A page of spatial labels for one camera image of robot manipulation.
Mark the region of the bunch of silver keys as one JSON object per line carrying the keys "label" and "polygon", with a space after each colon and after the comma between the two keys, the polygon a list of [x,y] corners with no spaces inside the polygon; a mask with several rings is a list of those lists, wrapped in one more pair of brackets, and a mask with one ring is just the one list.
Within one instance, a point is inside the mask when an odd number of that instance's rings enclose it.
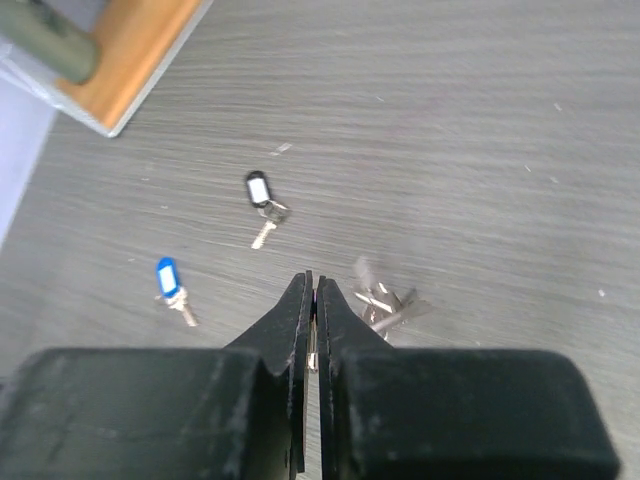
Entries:
{"label": "bunch of silver keys", "polygon": [[362,321],[387,341],[389,332],[396,326],[416,317],[425,315],[431,305],[419,298],[417,290],[410,290],[400,298],[388,289],[375,275],[366,257],[360,257],[354,264],[356,284],[354,296],[365,304],[361,313]]}

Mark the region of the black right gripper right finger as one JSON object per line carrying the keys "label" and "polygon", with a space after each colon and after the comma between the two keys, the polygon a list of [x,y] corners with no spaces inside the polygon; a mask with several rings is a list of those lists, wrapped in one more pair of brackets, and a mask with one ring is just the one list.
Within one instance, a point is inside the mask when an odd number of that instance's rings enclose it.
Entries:
{"label": "black right gripper right finger", "polygon": [[547,350],[400,348],[321,278],[326,479],[614,479],[621,469],[589,386]]}

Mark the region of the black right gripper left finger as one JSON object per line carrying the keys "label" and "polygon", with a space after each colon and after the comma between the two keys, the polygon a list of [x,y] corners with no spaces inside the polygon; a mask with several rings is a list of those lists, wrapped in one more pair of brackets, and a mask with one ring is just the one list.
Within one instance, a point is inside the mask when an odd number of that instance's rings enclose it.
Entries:
{"label": "black right gripper left finger", "polygon": [[293,479],[312,275],[222,348],[51,348],[1,393],[5,479]]}

